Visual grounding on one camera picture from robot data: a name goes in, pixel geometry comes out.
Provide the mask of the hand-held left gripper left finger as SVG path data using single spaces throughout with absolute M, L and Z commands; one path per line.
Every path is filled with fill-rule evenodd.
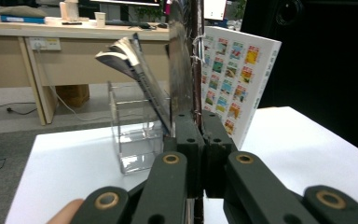
M 177 151 L 186 156 L 187 197 L 199 198 L 202 195 L 201 154 L 204 141 L 190 112 L 180 112 L 174 118 L 174 137 Z

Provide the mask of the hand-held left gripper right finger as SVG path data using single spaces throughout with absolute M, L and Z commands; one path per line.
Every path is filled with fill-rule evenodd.
M 233 142 L 218 115 L 202 112 L 202 135 L 205 147 L 202 154 L 202 184 L 209 198 L 223 198 L 226 189 L 227 157 Z

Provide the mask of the clear acrylic file rack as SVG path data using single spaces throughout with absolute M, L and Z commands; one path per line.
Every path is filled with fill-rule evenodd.
M 111 130 L 124 175 L 150 169 L 163 151 L 164 128 L 157 112 L 137 85 L 107 83 Z

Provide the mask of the white book with picture grid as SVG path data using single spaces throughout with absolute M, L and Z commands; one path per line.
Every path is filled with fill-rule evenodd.
M 217 26 L 204 32 L 202 108 L 215 113 L 241 147 L 282 43 Z

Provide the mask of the brown red magazine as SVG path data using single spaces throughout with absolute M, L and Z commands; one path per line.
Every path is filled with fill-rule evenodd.
M 130 60 L 127 58 L 127 56 L 123 53 L 119 52 L 107 52 L 107 51 L 100 51 L 96 56 L 95 59 L 99 61 L 100 63 L 103 63 L 118 72 L 121 72 L 128 77 L 131 77 L 134 79 L 138 85 L 140 86 L 140 82 L 135 79 L 135 72 L 130 68 Z M 152 106 L 150 100 L 146 97 L 144 93 L 145 99 L 149 102 L 149 104 Z M 170 134 L 171 128 L 167 129 L 164 124 L 162 123 L 163 130 L 165 133 Z

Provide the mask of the brown cardboard box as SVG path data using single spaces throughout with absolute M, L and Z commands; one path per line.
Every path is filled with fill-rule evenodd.
M 55 89 L 69 106 L 81 107 L 90 98 L 90 89 L 87 84 L 56 86 Z

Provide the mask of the black keyboard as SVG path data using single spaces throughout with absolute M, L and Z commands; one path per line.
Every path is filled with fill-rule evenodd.
M 138 27 L 140 29 L 151 29 L 151 25 L 147 22 L 138 22 L 138 21 L 121 21 L 121 20 L 109 20 L 105 21 L 105 25 L 109 26 L 123 26 L 123 27 Z

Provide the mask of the monitor with white screen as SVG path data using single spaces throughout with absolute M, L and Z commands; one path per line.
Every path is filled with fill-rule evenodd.
M 207 20 L 224 19 L 227 0 L 203 0 L 203 16 Z

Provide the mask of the black curtain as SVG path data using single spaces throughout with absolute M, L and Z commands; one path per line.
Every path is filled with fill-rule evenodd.
M 241 31 L 282 44 L 261 106 L 291 106 L 358 147 L 358 0 L 247 0 Z

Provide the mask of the green plant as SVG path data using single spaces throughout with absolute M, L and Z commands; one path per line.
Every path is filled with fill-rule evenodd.
M 247 0 L 232 0 L 231 16 L 235 19 L 242 19 Z
M 139 21 L 161 21 L 164 17 L 163 5 L 159 7 L 135 7 L 135 15 Z

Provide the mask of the beige wooden desk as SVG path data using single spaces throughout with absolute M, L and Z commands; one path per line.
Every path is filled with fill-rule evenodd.
M 146 60 L 160 80 L 168 78 L 164 45 L 169 31 L 138 27 L 105 26 L 93 20 L 80 25 L 63 25 L 59 18 L 47 17 L 44 24 L 0 21 L 0 88 L 30 87 L 43 125 L 53 120 L 57 98 L 53 86 L 128 82 L 98 63 L 94 55 L 124 36 L 140 36 Z M 61 50 L 33 50 L 30 37 L 59 38 Z

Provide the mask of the white paper cup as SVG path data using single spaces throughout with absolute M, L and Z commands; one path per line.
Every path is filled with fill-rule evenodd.
M 105 13 L 104 12 L 95 12 L 94 16 L 95 16 L 95 20 L 96 20 L 96 27 L 97 28 L 104 28 L 104 26 L 105 26 Z

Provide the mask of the white container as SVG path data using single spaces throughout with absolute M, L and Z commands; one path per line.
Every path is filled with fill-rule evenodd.
M 67 21 L 78 21 L 78 0 L 63 0 L 60 2 L 61 16 Z

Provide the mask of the blue box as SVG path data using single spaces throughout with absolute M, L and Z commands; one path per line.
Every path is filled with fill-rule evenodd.
M 1 22 L 26 22 L 26 23 L 44 24 L 45 18 L 0 15 L 0 21 Z

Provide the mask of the grey green bag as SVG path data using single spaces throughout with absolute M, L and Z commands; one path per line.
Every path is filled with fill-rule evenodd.
M 14 17 L 45 18 L 47 16 L 47 13 L 35 7 L 14 6 L 14 7 L 0 7 L 0 15 L 14 16 Z

